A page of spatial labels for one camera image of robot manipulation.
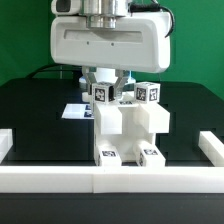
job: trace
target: metal component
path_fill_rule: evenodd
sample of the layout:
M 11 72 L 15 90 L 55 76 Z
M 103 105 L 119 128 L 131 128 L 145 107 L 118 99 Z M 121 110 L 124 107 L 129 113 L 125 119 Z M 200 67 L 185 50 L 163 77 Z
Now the metal component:
M 96 83 L 94 72 L 96 72 L 96 68 L 94 67 L 86 67 L 86 66 L 82 67 L 82 74 L 84 78 L 86 79 L 87 90 L 89 95 L 92 95 L 92 90 L 91 90 L 92 84 Z
M 129 78 L 129 71 L 116 70 L 115 76 L 118 77 L 114 84 L 114 98 L 121 99 L 124 85 L 127 83 Z
M 126 16 L 128 0 L 83 0 L 82 13 L 88 28 L 114 29 L 116 17 Z
M 87 28 L 115 28 L 116 19 L 114 17 L 105 16 L 88 16 Z

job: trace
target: black cable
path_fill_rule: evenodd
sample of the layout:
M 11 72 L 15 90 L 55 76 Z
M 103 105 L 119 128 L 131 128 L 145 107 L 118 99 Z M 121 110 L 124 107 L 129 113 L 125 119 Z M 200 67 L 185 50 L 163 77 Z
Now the black cable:
M 35 70 L 34 72 L 31 72 L 30 74 L 28 74 L 26 76 L 27 79 L 32 79 L 36 74 L 40 73 L 40 72 L 56 72 L 56 71 L 80 71 L 81 70 L 81 66 L 73 66 L 73 69 L 54 69 L 54 70 L 45 70 L 45 69 L 49 69 L 49 68 L 54 68 L 54 67 L 58 67 L 58 66 L 64 66 L 65 64 L 49 64 L 49 65 L 44 65 L 40 68 L 38 68 L 37 70 Z
M 166 12 L 168 12 L 170 14 L 170 18 L 171 18 L 171 27 L 170 27 L 170 30 L 169 32 L 167 33 L 167 35 L 165 36 L 168 37 L 170 36 L 170 34 L 174 31 L 174 27 L 175 27 L 175 18 L 174 18 L 174 15 L 173 15 L 173 12 L 168 9 L 167 7 L 164 7 L 164 6 L 160 6 L 160 8 Z
M 159 12 L 161 10 L 160 5 L 157 3 L 151 4 L 136 4 L 130 3 L 129 10 L 131 13 L 137 12 Z

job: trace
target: green wall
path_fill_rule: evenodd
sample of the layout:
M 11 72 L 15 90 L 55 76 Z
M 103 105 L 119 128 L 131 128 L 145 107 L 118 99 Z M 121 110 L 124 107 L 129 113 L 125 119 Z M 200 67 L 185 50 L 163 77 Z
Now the green wall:
M 0 0 L 0 84 L 51 62 L 51 0 Z M 163 81 L 197 82 L 224 99 L 224 4 L 222 0 L 160 0 L 176 17 L 171 66 Z M 134 73 L 138 80 L 157 75 Z

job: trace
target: white plastic housing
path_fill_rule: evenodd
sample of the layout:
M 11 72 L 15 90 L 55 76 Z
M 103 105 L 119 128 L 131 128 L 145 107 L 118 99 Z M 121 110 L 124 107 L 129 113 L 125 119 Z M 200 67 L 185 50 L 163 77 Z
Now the white plastic housing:
M 58 17 L 51 28 L 51 54 L 56 63 L 163 72 L 170 64 L 169 28 L 166 12 L 118 18 L 109 30 L 86 28 L 85 17 Z

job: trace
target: white cube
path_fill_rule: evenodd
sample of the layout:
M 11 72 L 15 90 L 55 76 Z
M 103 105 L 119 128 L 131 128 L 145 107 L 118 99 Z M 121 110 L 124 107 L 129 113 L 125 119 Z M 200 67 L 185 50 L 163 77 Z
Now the white cube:
M 98 82 L 92 85 L 93 103 L 107 104 L 114 100 L 114 84 Z
M 135 100 L 140 103 L 159 102 L 160 84 L 153 82 L 140 82 L 135 84 Z
M 95 163 L 97 166 L 121 166 L 122 161 L 116 147 L 103 145 L 96 147 Z
M 168 133 L 170 113 L 158 103 L 140 104 L 134 112 L 134 122 L 148 133 Z
M 159 149 L 145 140 L 139 140 L 133 147 L 139 166 L 164 167 L 166 159 Z

